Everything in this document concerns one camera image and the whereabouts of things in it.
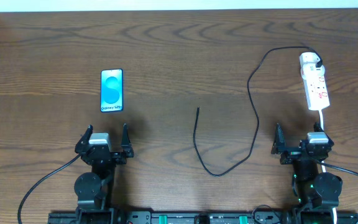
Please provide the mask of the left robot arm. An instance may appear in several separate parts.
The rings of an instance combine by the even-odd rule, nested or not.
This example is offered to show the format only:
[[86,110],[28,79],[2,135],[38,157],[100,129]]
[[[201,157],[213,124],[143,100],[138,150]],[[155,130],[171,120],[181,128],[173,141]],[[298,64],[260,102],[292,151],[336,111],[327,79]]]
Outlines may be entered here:
[[108,133],[94,133],[88,126],[75,146],[81,160],[91,166],[91,172],[81,174],[75,181],[78,197],[76,218],[72,223],[126,223],[123,211],[112,208],[110,199],[115,169],[134,156],[127,125],[123,126],[121,151],[113,151]]

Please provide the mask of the blue Galaxy smartphone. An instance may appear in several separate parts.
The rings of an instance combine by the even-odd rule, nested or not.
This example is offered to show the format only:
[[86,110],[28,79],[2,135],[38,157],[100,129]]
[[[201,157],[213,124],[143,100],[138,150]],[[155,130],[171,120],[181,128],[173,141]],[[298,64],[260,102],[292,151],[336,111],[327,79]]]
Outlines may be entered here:
[[101,71],[100,111],[112,113],[124,109],[124,71],[121,68]]

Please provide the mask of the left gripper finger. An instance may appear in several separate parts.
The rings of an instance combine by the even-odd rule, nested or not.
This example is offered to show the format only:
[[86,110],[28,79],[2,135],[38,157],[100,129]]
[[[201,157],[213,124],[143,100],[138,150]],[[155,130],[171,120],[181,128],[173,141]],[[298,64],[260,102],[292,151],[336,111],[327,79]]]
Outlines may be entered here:
[[92,133],[93,133],[93,126],[90,124],[86,129],[84,135],[82,135],[82,137],[78,141],[78,145],[81,147],[88,145]]
[[129,139],[128,128],[126,123],[123,125],[121,147],[124,150],[124,152],[132,151],[132,144]]

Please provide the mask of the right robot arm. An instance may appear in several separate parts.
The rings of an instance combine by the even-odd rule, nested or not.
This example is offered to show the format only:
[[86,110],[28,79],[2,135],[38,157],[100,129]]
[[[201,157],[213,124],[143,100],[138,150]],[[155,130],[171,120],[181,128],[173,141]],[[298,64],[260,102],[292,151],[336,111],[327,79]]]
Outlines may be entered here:
[[282,223],[332,223],[333,209],[339,205],[342,179],[329,172],[320,172],[318,164],[328,158],[334,146],[319,123],[298,146],[287,146],[279,124],[275,127],[272,154],[280,155],[282,165],[293,166],[292,187],[300,200],[297,206],[283,213]]

